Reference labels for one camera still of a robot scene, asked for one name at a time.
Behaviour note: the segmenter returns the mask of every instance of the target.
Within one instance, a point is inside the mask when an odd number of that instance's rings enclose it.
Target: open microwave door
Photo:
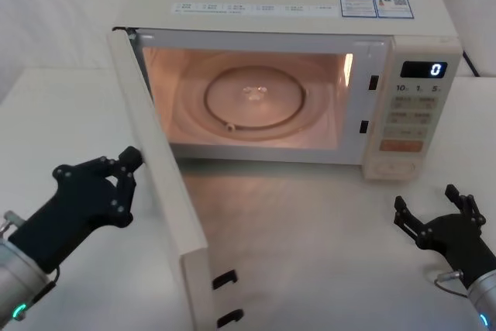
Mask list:
[[[113,31],[108,41],[133,132],[143,154],[157,203],[164,214],[168,257],[195,330],[214,330],[215,310],[208,244],[191,204],[128,34]]]

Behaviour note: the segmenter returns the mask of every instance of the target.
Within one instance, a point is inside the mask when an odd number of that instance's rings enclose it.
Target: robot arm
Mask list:
[[[60,264],[101,226],[128,226],[141,153],[128,147],[118,160],[101,157],[53,171],[55,195],[26,221],[13,212],[0,226],[0,329],[26,311],[54,286]],[[114,184],[107,178],[117,179]],[[17,230],[7,240],[10,226]],[[51,281],[48,274],[57,271]]]
[[[472,195],[460,195],[449,184],[446,197],[460,214],[440,216],[426,224],[415,218],[401,196],[396,197],[394,224],[407,233],[421,250],[441,253],[454,270],[446,279],[459,278],[482,323],[496,330],[496,257],[481,239],[486,219]]]

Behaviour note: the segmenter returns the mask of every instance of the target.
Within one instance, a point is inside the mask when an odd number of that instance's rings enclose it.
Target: microwave button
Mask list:
[[[424,142],[418,140],[382,140],[379,150],[400,153],[420,153],[423,147]]]

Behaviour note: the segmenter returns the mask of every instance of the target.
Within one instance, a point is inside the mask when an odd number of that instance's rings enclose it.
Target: microwave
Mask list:
[[[176,159],[410,180],[463,52],[443,0],[127,0],[108,41],[196,329],[212,278]]]

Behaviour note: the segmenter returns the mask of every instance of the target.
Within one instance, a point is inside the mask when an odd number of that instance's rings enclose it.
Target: label sticker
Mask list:
[[[339,7],[337,5],[181,2],[174,3],[171,12],[177,15],[339,17]]]
[[[376,19],[374,0],[340,0],[341,16]]]
[[[374,0],[380,19],[413,19],[408,0]]]

